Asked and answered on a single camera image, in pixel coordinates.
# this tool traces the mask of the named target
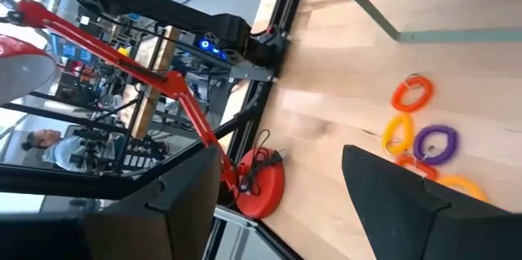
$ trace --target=lamp arm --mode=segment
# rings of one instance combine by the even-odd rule
[[[49,29],[58,33],[108,63],[117,66],[125,73],[161,91],[169,98],[179,100],[190,121],[194,124],[194,128],[201,137],[203,144],[206,147],[215,143],[218,144],[222,162],[222,179],[231,190],[237,186],[237,176],[234,172],[232,161],[221,145],[219,145],[214,131],[206,120],[198,102],[192,96],[181,73],[170,71],[162,76],[144,68],[135,60],[117,52],[105,42],[51,13],[42,4],[34,0],[21,0],[18,2],[11,19],[15,21],[13,24],[36,29]]]

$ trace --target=white lamp head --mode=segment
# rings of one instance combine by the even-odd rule
[[[0,104],[26,96],[56,72],[56,62],[42,49],[0,34]]]

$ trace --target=orange spiral keychain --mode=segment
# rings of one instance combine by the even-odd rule
[[[402,98],[410,89],[423,88],[422,95],[412,104],[403,104]],[[427,78],[420,76],[417,73],[409,75],[404,82],[402,82],[391,97],[391,105],[393,108],[401,112],[414,112],[424,107],[433,95],[433,84]]]

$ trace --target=yellow spiral keychain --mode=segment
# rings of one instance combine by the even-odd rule
[[[403,139],[399,143],[393,143],[393,134],[397,127],[401,126],[404,134]],[[383,134],[383,148],[392,155],[399,156],[414,144],[414,122],[411,116],[407,113],[401,113],[394,117],[387,125]]]

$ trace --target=power cord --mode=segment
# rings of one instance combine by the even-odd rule
[[[261,130],[254,142],[254,145],[258,144],[261,135],[265,133],[266,136],[264,137],[261,144],[258,147],[254,147],[254,154],[252,155],[252,165],[248,174],[243,175],[243,177],[239,179],[237,168],[235,165],[233,166],[239,185],[237,188],[237,195],[234,197],[234,200],[225,207],[228,208],[236,204],[239,195],[242,193],[249,193],[253,196],[261,195],[261,189],[259,188],[259,185],[255,182],[256,176],[259,174],[259,172],[261,172],[261,170],[269,166],[277,165],[283,162],[283,157],[278,151],[273,151],[272,154],[269,154],[268,150],[263,148],[263,145],[267,142],[268,138],[270,138],[270,130]]]

